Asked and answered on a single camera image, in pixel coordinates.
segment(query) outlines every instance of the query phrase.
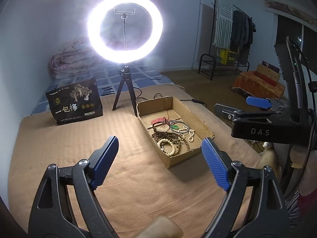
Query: blue gripper pad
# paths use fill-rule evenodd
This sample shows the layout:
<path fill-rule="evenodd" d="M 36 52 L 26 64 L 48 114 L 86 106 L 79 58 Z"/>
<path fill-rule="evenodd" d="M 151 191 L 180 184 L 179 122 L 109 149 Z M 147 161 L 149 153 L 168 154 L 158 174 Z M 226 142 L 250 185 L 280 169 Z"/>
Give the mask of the blue gripper pad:
<path fill-rule="evenodd" d="M 97 149 L 96 151 L 94 151 L 93 154 L 96 154 L 96 156 L 98 156 L 98 153 L 100 153 L 101 155 L 94 166 L 94 177 L 90 183 L 93 190 L 103 184 L 112 165 L 112 162 L 117 155 L 118 149 L 118 138 L 115 136 L 111 136 L 101 149 Z"/>
<path fill-rule="evenodd" d="M 247 104 L 254 107 L 260 107 L 264 109 L 269 109 L 272 107 L 272 103 L 264 98 L 258 98 L 258 97 L 247 97 Z"/>
<path fill-rule="evenodd" d="M 217 146 L 211 139 L 205 138 L 201 144 L 201 151 L 218 186 L 228 191 L 231 187 L 228 178 L 228 169 L 217 153 L 219 151 Z"/>

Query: white bead necklace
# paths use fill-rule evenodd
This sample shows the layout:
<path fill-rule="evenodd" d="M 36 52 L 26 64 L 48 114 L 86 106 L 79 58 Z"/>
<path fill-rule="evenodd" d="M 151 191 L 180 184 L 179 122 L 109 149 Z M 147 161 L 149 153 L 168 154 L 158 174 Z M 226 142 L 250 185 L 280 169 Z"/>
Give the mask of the white bead necklace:
<path fill-rule="evenodd" d="M 158 146 L 159 146 L 159 147 L 161 147 L 161 143 L 162 143 L 162 142 L 167 142 L 167 143 L 169 143 L 169 144 L 171 145 L 171 147 L 172 147 L 172 152 L 166 153 L 163 148 L 161 148 L 161 150 L 162 150 L 167 156 L 172 156 L 172 155 L 174 155 L 174 154 L 175 154 L 175 150 L 176 150 L 176 146 L 175 146 L 170 140 L 168 140 L 168 139 L 161 139 L 161 140 L 159 140 L 159 142 L 158 142 Z"/>
<path fill-rule="evenodd" d="M 184 125 L 183 128 L 180 129 L 179 131 L 187 131 L 187 130 L 188 130 L 188 126 Z M 193 129 L 189 129 L 189 138 L 188 138 L 189 142 L 194 141 L 194 135 L 195 135 L 195 131 Z"/>

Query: blue checkered sheet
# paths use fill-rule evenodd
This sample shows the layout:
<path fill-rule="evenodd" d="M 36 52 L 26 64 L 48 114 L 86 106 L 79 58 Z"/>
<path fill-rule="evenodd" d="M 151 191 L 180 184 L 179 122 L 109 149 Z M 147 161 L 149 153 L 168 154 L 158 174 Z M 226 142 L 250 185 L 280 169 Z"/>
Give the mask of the blue checkered sheet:
<path fill-rule="evenodd" d="M 143 88 L 160 84 L 173 84 L 168 77 L 161 75 L 158 71 L 149 66 L 130 66 L 130 72 L 134 87 Z M 63 79 L 56 79 L 51 83 L 46 92 L 91 78 L 96 79 L 99 96 L 116 94 L 121 81 L 121 77 L 116 66 L 100 67 L 91 71 L 71 75 Z M 127 90 L 128 87 L 124 84 L 122 91 Z M 44 94 L 32 114 L 42 113 L 49 110 L 49 102 Z"/>

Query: bed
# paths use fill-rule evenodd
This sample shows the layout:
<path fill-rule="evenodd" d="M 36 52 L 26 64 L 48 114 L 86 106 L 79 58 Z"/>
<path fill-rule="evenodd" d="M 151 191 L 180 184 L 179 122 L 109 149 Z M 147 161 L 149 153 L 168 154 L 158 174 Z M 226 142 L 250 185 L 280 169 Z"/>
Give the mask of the bed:
<path fill-rule="evenodd" d="M 142 96 L 191 99 L 175 85 L 142 88 Z M 123 92 L 118 108 L 112 111 L 115 95 L 101 97 L 103 116 L 58 126 L 50 112 L 22 120 L 9 172 L 9 204 L 12 215 L 28 228 L 32 202 L 46 167 L 74 165 L 100 148 L 108 136 L 119 139 L 119 152 L 96 196 L 110 223 L 120 237 L 132 237 L 153 218 L 165 215 L 174 220 L 186 238 L 202 235 L 214 217 L 225 192 L 219 188 L 202 156 L 198 154 L 167 169 L 151 141 L 134 116 L 128 92 Z M 232 160 L 254 167 L 260 156 L 243 140 L 232 138 L 231 129 L 200 104 L 184 101 L 215 134 L 217 146 Z M 80 227 L 86 228 L 74 191 L 70 192 L 74 214 Z M 247 211 L 250 191 L 236 221 L 240 225 Z"/>
<path fill-rule="evenodd" d="M 153 85 L 173 84 L 173 82 L 166 76 L 161 75 L 158 71 L 148 65 L 140 66 L 130 63 L 130 71 L 133 86 L 136 88 L 143 88 Z M 70 74 L 60 79 L 52 81 L 46 92 L 52 91 L 58 87 L 65 86 L 72 83 L 85 81 L 95 78 L 98 86 L 99 96 L 107 96 L 116 94 L 118 90 L 121 77 L 118 72 L 118 66 L 114 63 L 108 63 L 95 67 L 93 70 L 83 71 L 77 74 Z M 122 91 L 127 91 L 127 85 L 124 84 Z M 49 102 L 46 95 L 40 99 L 32 114 L 49 111 Z"/>

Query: black tripod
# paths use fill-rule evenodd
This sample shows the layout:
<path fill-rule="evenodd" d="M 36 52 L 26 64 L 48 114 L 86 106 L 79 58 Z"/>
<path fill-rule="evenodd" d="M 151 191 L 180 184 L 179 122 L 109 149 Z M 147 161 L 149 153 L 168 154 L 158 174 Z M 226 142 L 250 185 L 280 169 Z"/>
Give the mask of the black tripod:
<path fill-rule="evenodd" d="M 115 9 L 115 14 L 121 14 L 121 19 L 123 20 L 123 34 L 124 34 L 124 50 L 128 50 L 127 46 L 126 46 L 126 19 L 128 18 L 128 15 L 133 15 L 135 12 L 135 9 L 133 9 L 133 12 L 117 12 L 117 9 Z M 126 83 L 126 85 L 128 86 L 128 90 L 129 90 L 129 94 L 130 94 L 130 98 L 131 98 L 131 102 L 132 102 L 132 106 L 133 106 L 133 110 L 134 110 L 134 114 L 135 116 L 137 116 L 137 102 L 136 102 L 136 97 L 135 97 L 135 93 L 134 93 L 134 88 L 133 88 L 133 84 L 132 84 L 132 78 L 131 78 L 131 73 L 130 73 L 130 68 L 129 66 L 125 66 L 123 70 L 121 70 L 122 72 L 122 79 L 120 81 L 119 84 L 119 88 L 118 88 L 118 92 L 116 95 L 116 99 L 115 99 L 115 103 L 114 103 L 114 107 L 112 108 L 112 111 L 116 110 L 117 107 L 117 103 L 123 88 L 123 84 Z"/>

